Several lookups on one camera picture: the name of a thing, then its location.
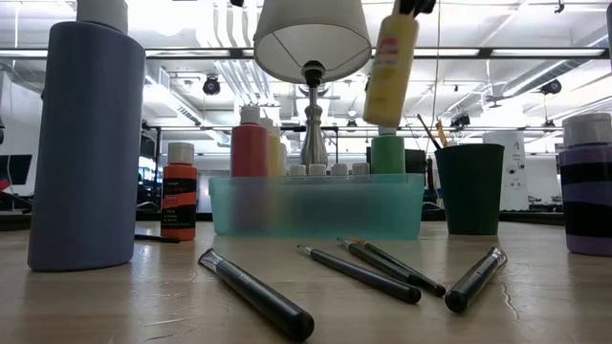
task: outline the lamp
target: lamp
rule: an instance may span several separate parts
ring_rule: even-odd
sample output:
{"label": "lamp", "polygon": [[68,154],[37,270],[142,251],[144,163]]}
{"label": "lamp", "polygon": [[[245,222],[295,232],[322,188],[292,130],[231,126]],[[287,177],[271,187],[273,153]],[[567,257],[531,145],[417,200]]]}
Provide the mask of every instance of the lamp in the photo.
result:
{"label": "lamp", "polygon": [[317,88],[358,71],[372,56],[360,0],[266,0],[253,38],[254,60],[269,75],[306,83],[301,163],[327,164]]}

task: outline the wooden table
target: wooden table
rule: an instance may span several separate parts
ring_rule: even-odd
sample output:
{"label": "wooden table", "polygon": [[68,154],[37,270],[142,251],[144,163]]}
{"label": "wooden table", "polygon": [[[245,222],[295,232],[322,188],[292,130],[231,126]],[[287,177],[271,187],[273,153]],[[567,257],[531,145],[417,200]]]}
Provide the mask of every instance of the wooden table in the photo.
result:
{"label": "wooden table", "polygon": [[[138,231],[158,230],[140,223]],[[334,241],[215,237],[136,243],[130,264],[32,273],[28,232],[0,233],[0,343],[286,343],[197,258],[217,251],[279,290],[316,321],[309,343],[611,343],[612,259],[565,248],[562,227],[501,224],[495,237],[448,237],[423,224],[420,241],[379,242],[451,287],[498,242],[509,256],[463,315],[424,293],[411,306],[299,254],[308,244],[361,264]]]}

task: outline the white lampshade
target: white lampshade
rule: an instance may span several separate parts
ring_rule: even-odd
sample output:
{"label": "white lampshade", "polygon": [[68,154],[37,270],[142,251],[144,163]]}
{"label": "white lampshade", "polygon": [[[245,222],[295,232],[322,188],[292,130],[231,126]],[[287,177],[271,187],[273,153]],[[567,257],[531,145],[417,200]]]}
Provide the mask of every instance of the white lampshade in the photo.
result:
{"label": "white lampshade", "polygon": [[292,83],[305,82],[308,61],[325,67],[327,82],[358,71],[372,55],[361,0],[266,0],[253,41],[259,67]]}

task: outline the ceiling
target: ceiling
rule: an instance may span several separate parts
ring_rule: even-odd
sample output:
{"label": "ceiling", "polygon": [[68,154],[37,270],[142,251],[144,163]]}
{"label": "ceiling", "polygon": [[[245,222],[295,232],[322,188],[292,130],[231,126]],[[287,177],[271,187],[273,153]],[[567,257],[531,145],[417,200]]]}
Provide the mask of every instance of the ceiling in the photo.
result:
{"label": "ceiling", "polygon": [[[256,18],[263,5],[262,0],[247,1],[248,9],[255,5],[252,7],[254,10],[240,10],[229,6],[225,0],[127,2],[129,34],[145,48],[251,47],[252,42],[248,38],[255,26],[251,14],[254,11]],[[363,0],[362,3],[370,40],[376,42],[381,21],[391,12],[392,1]],[[564,11],[555,13],[558,2],[554,0],[442,1],[434,13],[419,16],[417,46],[563,48],[599,44],[607,47],[605,9],[608,2],[564,3]],[[0,0],[0,46],[45,49],[50,27],[57,22],[74,20],[76,6],[74,1]],[[225,27],[219,24],[220,17],[227,19]],[[216,45],[203,39],[202,32],[214,34],[213,37],[218,38],[214,40]],[[612,101],[608,101],[610,95],[607,94],[612,86],[610,61],[565,62],[557,59],[415,60],[406,95],[404,124],[417,125],[415,116],[422,114],[427,122],[431,121],[432,116],[442,117],[443,123],[448,126],[453,116],[467,113],[472,125],[541,125],[545,116],[561,119],[585,106],[597,111],[611,111]],[[296,86],[271,76],[267,76],[269,82],[264,84],[263,76],[249,60],[149,60],[147,67],[155,81],[159,81],[160,69],[168,73],[171,92],[201,116],[206,125],[234,125],[237,122],[237,109],[242,104],[241,98],[247,101],[254,98],[261,104],[273,105],[266,108],[266,114],[285,125],[303,123],[305,119],[303,109],[307,99]],[[19,60],[15,70],[19,75],[15,81],[29,88],[42,88],[44,61]],[[232,77],[228,71],[231,70],[234,70],[233,77],[238,80],[248,80],[239,83],[243,92],[234,92],[228,85],[227,77]],[[330,99],[321,100],[327,114],[324,125],[345,126],[351,117],[355,117],[360,126],[367,125],[360,117],[369,70],[370,63],[354,75],[331,83],[325,95]],[[536,89],[528,89],[533,83],[529,81],[546,71],[553,72],[561,82],[562,91],[559,94],[544,97],[535,92]],[[204,95],[202,87],[207,75],[219,75],[219,95]],[[521,89],[518,87],[521,85],[526,86],[522,87],[520,95],[496,102],[501,107],[490,108],[493,102],[487,101],[487,96],[505,96],[511,89]],[[152,125],[192,125],[190,120],[174,111],[174,106],[168,105],[166,97],[157,97],[159,92],[157,89],[145,90],[143,118]],[[164,137],[175,140],[210,139],[204,133],[168,132]],[[350,144],[343,148],[348,151],[361,150],[361,146],[353,147]],[[212,151],[214,146],[207,143],[202,145],[202,149]]]}

